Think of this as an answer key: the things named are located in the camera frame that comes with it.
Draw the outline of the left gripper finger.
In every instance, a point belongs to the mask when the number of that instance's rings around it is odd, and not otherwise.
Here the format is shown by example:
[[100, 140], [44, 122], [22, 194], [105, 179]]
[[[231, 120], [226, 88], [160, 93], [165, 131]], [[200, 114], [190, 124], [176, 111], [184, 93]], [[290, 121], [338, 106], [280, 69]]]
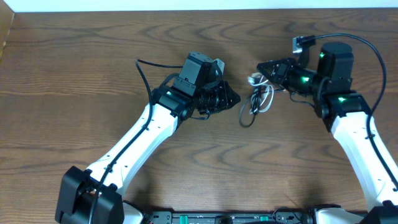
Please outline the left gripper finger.
[[239, 94], [237, 94], [229, 85], [228, 82], [225, 82], [225, 90], [226, 90], [226, 96], [227, 99], [240, 99], [241, 101], [241, 97]]
[[230, 110], [232, 107], [234, 107], [236, 104], [240, 102], [240, 99], [227, 99], [224, 101], [222, 105], [222, 110]]

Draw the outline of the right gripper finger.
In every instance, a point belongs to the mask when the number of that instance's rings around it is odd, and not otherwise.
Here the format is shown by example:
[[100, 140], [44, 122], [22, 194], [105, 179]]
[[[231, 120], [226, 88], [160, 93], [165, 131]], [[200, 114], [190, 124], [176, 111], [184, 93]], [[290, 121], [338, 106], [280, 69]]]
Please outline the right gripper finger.
[[277, 64], [273, 68], [268, 69], [257, 69], [257, 71], [262, 74], [260, 84], [265, 84], [270, 82], [274, 85], [280, 85], [282, 83], [281, 75], [279, 75], [280, 64]]
[[286, 61], [288, 61], [287, 58], [283, 58], [283, 59], [280, 59], [280, 60], [270, 60], [270, 61], [267, 61], [267, 62], [262, 62], [262, 63], [259, 63], [259, 64], [257, 65], [257, 69], [268, 69], [268, 68], [273, 68], [273, 67], [275, 67], [277, 64], [281, 64], [281, 63], [284, 63], [284, 62], [286, 62]]

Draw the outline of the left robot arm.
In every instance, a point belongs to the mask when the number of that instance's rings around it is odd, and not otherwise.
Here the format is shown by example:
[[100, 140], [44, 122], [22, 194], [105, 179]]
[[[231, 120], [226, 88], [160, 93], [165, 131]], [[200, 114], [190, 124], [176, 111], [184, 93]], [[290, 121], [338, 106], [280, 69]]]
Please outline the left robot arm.
[[64, 174], [57, 223], [142, 223], [144, 213], [123, 199], [137, 171], [194, 111], [207, 120], [239, 103], [223, 78], [222, 60], [190, 52], [178, 69], [147, 91], [143, 113], [115, 146], [85, 170], [73, 166]]

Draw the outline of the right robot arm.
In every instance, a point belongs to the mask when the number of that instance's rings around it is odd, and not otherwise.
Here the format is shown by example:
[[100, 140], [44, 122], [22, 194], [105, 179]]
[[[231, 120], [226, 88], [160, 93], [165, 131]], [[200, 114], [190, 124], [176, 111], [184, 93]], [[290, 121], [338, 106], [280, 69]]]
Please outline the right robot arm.
[[339, 205], [310, 208], [301, 223], [397, 223], [397, 165], [384, 145], [364, 97], [351, 89], [352, 48], [343, 42], [323, 44], [317, 70], [306, 68], [306, 47], [296, 45], [298, 60], [284, 58], [257, 65], [275, 86], [313, 97], [313, 109], [347, 155], [364, 193], [367, 214]]

